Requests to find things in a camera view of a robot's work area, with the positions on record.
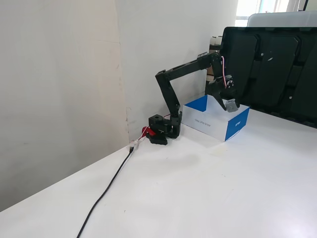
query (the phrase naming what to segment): white table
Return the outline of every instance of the white table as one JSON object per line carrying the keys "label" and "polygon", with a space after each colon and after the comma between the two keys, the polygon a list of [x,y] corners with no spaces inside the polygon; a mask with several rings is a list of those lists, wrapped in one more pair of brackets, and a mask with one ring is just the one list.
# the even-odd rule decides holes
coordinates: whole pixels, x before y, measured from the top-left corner
{"label": "white table", "polygon": [[[82,238],[317,237],[317,130],[250,111],[225,143],[145,139]],[[1,238],[75,238],[123,148],[0,213]]]}

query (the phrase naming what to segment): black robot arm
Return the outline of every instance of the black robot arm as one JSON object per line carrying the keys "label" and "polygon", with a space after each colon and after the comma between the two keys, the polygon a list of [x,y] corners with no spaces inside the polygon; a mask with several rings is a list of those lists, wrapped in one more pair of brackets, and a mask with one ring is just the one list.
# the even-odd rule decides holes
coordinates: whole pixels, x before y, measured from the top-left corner
{"label": "black robot arm", "polygon": [[[198,55],[197,59],[194,61],[172,68],[168,71],[163,70],[157,73],[155,77],[170,111],[170,118],[165,119],[160,115],[154,115],[149,118],[149,127],[155,135],[147,133],[147,138],[149,138],[152,143],[166,145],[166,136],[170,138],[177,138],[179,136],[182,112],[180,112],[180,104],[170,81],[186,74],[207,69],[212,66],[214,81],[208,86],[210,94],[214,96],[224,110],[228,112],[238,110],[240,105],[235,100],[236,92],[232,77],[227,77],[225,79],[226,81],[223,80],[221,62],[222,59],[219,53],[204,53]],[[233,99],[227,101],[225,105],[220,93],[231,95]]]}

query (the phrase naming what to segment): white container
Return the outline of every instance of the white container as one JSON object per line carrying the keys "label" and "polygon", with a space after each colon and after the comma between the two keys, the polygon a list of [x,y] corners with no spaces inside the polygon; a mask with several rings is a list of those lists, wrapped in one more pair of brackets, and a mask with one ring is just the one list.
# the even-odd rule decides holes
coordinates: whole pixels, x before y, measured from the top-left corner
{"label": "white container", "polygon": [[182,123],[224,142],[246,125],[249,109],[240,105],[238,111],[229,113],[213,96],[205,95],[184,105]]}
{"label": "white container", "polygon": [[257,13],[249,17],[248,27],[316,27],[317,11]]}

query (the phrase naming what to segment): white and blue box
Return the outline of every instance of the white and blue box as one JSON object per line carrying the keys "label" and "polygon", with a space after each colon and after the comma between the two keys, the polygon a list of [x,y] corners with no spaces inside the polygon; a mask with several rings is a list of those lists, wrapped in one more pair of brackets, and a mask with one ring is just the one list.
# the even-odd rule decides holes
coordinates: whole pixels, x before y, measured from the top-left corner
{"label": "white and blue box", "polygon": [[229,113],[213,96],[205,95],[183,106],[182,123],[224,142],[246,125],[249,109],[240,105],[238,111]]}

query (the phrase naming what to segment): cable plug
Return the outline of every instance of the cable plug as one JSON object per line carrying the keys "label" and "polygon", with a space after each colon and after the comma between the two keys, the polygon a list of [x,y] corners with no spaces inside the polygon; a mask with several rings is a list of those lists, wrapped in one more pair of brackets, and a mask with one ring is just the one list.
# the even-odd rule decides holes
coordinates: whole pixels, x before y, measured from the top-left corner
{"label": "cable plug", "polygon": [[132,151],[133,151],[133,150],[138,149],[138,147],[139,147],[139,141],[138,141],[138,140],[132,141],[132,142],[129,144],[129,146],[128,146],[130,152],[131,152],[131,149],[132,149]]}

